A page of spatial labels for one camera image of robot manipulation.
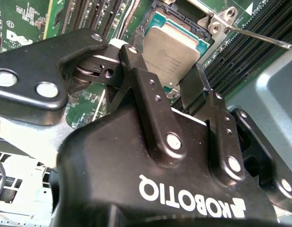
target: silver bolt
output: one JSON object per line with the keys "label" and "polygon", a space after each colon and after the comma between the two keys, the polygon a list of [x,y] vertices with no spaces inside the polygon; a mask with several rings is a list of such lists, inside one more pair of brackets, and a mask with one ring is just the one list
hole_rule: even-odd
{"label": "silver bolt", "polygon": [[46,98],[54,98],[59,94],[57,86],[50,82],[42,82],[38,84],[36,91],[39,95]]}
{"label": "silver bolt", "polygon": [[96,41],[99,41],[99,42],[102,42],[103,41],[103,39],[98,34],[96,34],[96,33],[92,34],[91,37],[93,39],[95,39]]}
{"label": "silver bolt", "polygon": [[180,141],[180,139],[172,134],[172,133],[168,133],[167,136],[166,136],[166,139],[167,139],[167,143],[169,144],[169,146],[174,149],[174,150],[178,150],[181,148],[182,146],[182,143]]}
{"label": "silver bolt", "polygon": [[240,163],[236,160],[235,157],[229,156],[228,163],[233,171],[239,172],[241,170]]}
{"label": "silver bolt", "polygon": [[134,48],[133,46],[129,47],[128,49],[133,53],[137,53],[136,48]]}
{"label": "silver bolt", "polygon": [[16,75],[8,71],[0,71],[0,86],[10,87],[18,82]]}
{"label": "silver bolt", "polygon": [[241,114],[244,118],[247,118],[247,115],[246,115],[243,111],[241,111],[240,114]]}
{"label": "silver bolt", "polygon": [[282,179],[281,182],[282,182],[283,188],[284,188],[286,191],[288,191],[288,192],[292,192],[291,185],[290,185],[285,179]]}
{"label": "silver bolt", "polygon": [[217,98],[223,99],[223,97],[219,93],[216,93],[215,95],[216,95]]}

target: white label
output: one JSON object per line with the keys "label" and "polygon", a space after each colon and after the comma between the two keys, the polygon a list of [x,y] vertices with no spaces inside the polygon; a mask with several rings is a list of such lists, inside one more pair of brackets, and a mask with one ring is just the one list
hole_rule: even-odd
{"label": "white label", "polygon": [[[226,202],[217,201],[213,198],[205,198],[200,194],[193,196],[193,194],[187,190],[180,190],[177,196],[175,196],[174,187],[165,187],[163,183],[159,183],[158,187],[158,185],[153,180],[146,178],[144,175],[140,175],[139,178],[142,180],[139,185],[140,194],[147,201],[155,201],[160,197],[159,200],[162,205],[178,209],[182,207],[184,210],[191,212],[197,210],[204,216],[209,214],[214,218],[231,218],[233,214],[233,216],[236,218],[245,217],[244,211],[246,210],[246,206],[243,199],[233,198],[233,204],[229,205]],[[153,188],[154,192],[152,194],[147,194],[145,192],[145,186],[147,184]]]}
{"label": "white label", "polygon": [[18,36],[16,33],[6,30],[6,38],[10,41],[18,42],[22,46],[30,45],[33,43],[31,39],[27,40],[24,36]]}
{"label": "white label", "polygon": [[15,25],[14,25],[14,23],[12,22],[12,21],[10,21],[10,20],[8,20],[7,22],[6,22],[6,25],[8,26],[8,27],[10,27],[10,28],[13,28]]}

